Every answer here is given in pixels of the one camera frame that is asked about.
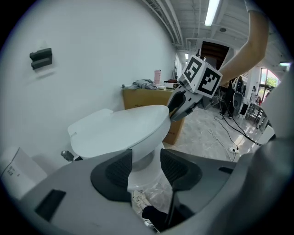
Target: ceiling light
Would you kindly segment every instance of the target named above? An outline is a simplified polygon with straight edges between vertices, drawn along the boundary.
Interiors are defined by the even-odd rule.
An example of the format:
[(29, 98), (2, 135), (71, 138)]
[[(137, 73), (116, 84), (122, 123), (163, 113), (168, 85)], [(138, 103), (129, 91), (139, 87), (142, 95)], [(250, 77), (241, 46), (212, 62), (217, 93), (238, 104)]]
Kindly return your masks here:
[(209, 0), (207, 15), (205, 19), (205, 26), (211, 26), (220, 0)]
[(280, 66), (288, 67), (290, 66), (290, 62), (280, 62)]

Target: floor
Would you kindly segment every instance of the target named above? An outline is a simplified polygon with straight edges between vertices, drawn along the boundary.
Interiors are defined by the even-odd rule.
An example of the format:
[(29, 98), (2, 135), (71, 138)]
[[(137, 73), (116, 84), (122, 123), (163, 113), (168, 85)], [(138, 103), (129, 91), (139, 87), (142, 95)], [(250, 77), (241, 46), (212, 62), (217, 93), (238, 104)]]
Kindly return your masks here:
[[(229, 132), (232, 141), (238, 146), (240, 155), (251, 151), (255, 146), (253, 142), (231, 128), (225, 120), (219, 120), (220, 124), (215, 118), (222, 118), (219, 114), (219, 109), (210, 108), (204, 110), (196, 108), (193, 113), (186, 117), (181, 134), (175, 145), (164, 143), (164, 147), (201, 157), (232, 161), (234, 153), (230, 153), (228, 149), (229, 147), (236, 146), (231, 142), (228, 133), (221, 126), (222, 124)], [(240, 130), (232, 119), (229, 119), (228, 116), (225, 116), (225, 118), (231, 126)], [(260, 137), (261, 131), (255, 127), (253, 121), (237, 117), (234, 119), (250, 138), (256, 141)], [(240, 155), (236, 154), (234, 162), (238, 161)]]
[[(210, 108), (208, 110), (196, 108), (193, 113), (186, 117), (181, 134), (175, 145), (164, 143), (164, 147), (218, 160), (234, 160), (234, 162), (238, 161), (240, 155), (252, 151), (252, 148), (255, 146), (254, 143), (232, 129), (224, 120), (220, 120), (220, 123), (229, 132), (232, 141), (239, 148), (240, 154), (236, 154), (234, 159), (234, 154), (230, 153), (228, 149), (229, 147), (235, 147), (235, 145), (230, 141), (228, 133), (215, 120), (215, 117), (221, 118), (217, 108)], [(238, 129), (232, 119), (229, 119), (227, 116), (225, 118), (231, 126)], [(261, 131), (256, 129), (252, 121), (242, 120), (237, 117), (235, 120), (250, 138), (256, 141), (260, 137)], [(146, 188), (143, 191), (153, 206), (162, 212), (168, 212), (172, 188), (163, 173), (152, 188)], [(139, 215), (141, 214), (140, 209), (136, 206), (134, 206), (134, 210)]]

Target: human arm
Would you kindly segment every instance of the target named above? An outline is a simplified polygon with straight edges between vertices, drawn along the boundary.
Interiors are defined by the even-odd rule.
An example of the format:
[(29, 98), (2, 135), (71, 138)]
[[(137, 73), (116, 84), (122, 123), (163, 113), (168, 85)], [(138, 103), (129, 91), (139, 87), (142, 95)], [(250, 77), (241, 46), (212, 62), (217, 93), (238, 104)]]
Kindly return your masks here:
[(239, 53), (219, 69), (223, 75), (221, 84), (247, 72), (265, 57), (268, 34), (267, 17), (258, 11), (249, 11), (248, 40)]

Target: white toilet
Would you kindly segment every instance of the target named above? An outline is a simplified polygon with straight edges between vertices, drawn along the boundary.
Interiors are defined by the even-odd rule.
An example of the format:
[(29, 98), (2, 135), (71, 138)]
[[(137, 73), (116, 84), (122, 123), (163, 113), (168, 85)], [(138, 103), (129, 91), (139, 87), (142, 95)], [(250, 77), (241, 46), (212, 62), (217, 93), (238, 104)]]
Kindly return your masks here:
[(168, 107), (152, 105), (118, 112), (102, 109), (69, 126), (68, 133), (73, 151), (84, 159), (132, 149), (128, 190), (139, 190), (162, 173), (160, 150), (169, 129)]

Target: cardboard box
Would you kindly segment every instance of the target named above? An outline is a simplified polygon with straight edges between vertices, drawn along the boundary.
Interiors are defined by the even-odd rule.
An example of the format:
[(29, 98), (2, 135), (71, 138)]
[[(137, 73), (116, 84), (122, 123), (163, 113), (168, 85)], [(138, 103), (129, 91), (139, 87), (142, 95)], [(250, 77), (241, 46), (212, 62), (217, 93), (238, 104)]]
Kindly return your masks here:
[[(124, 97), (124, 108), (136, 108), (148, 105), (167, 105), (170, 95), (174, 90), (123, 90)], [(174, 145), (177, 141), (182, 126), (184, 123), (184, 118), (178, 122), (172, 122), (170, 125), (170, 130), (166, 135), (163, 142), (170, 145)]]

